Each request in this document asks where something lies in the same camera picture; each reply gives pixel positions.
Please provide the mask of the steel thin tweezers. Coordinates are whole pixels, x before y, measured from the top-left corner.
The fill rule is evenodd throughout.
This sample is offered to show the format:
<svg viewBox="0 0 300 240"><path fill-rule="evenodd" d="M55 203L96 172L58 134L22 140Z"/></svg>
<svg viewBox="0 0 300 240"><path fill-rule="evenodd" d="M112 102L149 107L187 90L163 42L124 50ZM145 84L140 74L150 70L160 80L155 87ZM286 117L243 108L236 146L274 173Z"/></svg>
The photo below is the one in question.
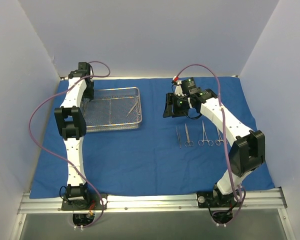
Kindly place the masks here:
<svg viewBox="0 0 300 240"><path fill-rule="evenodd" d="M180 131L180 127L176 126L176 134L177 134L177 139L178 139L178 144L179 144L179 148L182 148L182 144L181 144L181 131Z"/></svg>

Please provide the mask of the steel mesh instrument tray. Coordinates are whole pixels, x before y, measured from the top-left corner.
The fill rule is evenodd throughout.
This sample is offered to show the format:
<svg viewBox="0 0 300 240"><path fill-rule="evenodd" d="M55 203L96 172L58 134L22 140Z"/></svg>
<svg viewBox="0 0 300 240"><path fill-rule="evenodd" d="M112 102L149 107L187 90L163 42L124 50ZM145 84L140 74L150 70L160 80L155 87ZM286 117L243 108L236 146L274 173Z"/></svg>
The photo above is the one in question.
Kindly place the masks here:
<svg viewBox="0 0 300 240"><path fill-rule="evenodd" d="M134 104L137 112L126 117ZM83 99L80 108L88 133L137 129L143 120L137 87L95 90L94 99Z"/></svg>

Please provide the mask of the steel needle holder forceps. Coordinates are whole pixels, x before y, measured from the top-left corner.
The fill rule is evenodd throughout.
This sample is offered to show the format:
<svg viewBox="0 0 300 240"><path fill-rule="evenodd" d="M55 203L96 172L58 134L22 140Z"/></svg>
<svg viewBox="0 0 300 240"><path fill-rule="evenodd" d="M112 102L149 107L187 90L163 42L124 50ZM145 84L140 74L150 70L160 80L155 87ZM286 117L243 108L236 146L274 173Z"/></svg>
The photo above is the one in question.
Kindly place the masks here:
<svg viewBox="0 0 300 240"><path fill-rule="evenodd" d="M190 140L189 130L188 130L188 126L186 123L184 124L184 128L185 128L185 135L186 135L186 141L184 143L184 146L185 147L193 147L194 142L192 140Z"/></svg>

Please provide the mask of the steel hemostat clamp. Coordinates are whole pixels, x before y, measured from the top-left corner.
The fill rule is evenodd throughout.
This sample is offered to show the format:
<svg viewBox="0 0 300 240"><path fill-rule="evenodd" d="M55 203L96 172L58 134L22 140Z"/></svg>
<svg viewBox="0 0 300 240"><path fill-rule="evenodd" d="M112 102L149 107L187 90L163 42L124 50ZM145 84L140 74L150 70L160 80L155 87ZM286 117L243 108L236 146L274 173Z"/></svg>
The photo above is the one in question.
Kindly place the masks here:
<svg viewBox="0 0 300 240"><path fill-rule="evenodd" d="M205 144L207 144L208 146L211 147L211 146L214 145L214 142L212 140L208 139L204 121L202 121L201 123L202 123L202 139L198 140L198 145L199 146L204 146Z"/></svg>
<svg viewBox="0 0 300 240"><path fill-rule="evenodd" d="M221 135L221 132L220 132L220 130L218 129L218 128L216 128L216 132L217 132L217 139L215 140L215 144L217 145L217 146L220 146L221 145L221 143L228 143L228 141L226 140L226 141L224 141L224 139L223 139L223 137L222 137L222 135Z"/></svg>

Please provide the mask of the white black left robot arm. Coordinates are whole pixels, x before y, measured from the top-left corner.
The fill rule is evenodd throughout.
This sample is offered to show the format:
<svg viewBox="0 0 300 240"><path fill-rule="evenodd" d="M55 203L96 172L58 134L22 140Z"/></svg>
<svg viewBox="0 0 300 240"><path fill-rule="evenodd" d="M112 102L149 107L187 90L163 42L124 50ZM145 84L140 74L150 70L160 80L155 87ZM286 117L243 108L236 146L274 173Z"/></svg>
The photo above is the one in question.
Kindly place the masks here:
<svg viewBox="0 0 300 240"><path fill-rule="evenodd" d="M92 67L89 63L79 62L78 68L68 75L69 91L65 94L60 107L54 109L57 129L63 138L69 161L64 199L80 210L87 209L91 203L85 180L82 151L87 125L80 108L82 99L91 100L94 96L91 73Z"/></svg>

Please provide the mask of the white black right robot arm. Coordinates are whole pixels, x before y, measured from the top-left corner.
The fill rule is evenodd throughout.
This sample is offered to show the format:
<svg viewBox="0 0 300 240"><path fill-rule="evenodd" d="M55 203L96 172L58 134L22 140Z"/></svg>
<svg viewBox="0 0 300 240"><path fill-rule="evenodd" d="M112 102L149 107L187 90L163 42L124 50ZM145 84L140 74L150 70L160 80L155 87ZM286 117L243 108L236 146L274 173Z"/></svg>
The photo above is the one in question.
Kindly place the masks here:
<svg viewBox="0 0 300 240"><path fill-rule="evenodd" d="M221 102L220 93L196 86L194 78L172 80L172 92L166 94L163 117L188 116L194 109L209 119L222 133L227 170L215 184L213 203L224 206L234 195L242 200L243 180L265 162L265 135L237 119Z"/></svg>

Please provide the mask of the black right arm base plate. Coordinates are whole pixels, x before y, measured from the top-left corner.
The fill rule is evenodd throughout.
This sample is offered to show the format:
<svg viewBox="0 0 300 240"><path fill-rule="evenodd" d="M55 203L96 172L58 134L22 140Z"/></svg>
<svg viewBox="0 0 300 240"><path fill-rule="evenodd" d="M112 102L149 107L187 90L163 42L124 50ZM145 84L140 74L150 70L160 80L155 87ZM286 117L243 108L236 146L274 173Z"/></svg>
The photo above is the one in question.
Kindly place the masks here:
<svg viewBox="0 0 300 240"><path fill-rule="evenodd" d="M197 206L201 209L238 207L232 193L222 195L218 191L198 191L196 193Z"/></svg>

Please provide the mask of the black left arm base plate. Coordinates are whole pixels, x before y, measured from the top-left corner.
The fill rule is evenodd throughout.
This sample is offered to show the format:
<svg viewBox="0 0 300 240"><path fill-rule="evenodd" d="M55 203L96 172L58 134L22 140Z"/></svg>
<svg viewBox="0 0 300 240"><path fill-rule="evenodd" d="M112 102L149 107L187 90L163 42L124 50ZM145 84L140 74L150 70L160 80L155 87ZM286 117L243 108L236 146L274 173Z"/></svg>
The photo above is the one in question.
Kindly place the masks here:
<svg viewBox="0 0 300 240"><path fill-rule="evenodd" d="M101 198L96 193L91 193L86 199L74 199L68 200L63 197L61 210L62 211L83 211L83 210L102 210L107 208L107 198L108 195L101 194L104 207L102 207Z"/></svg>

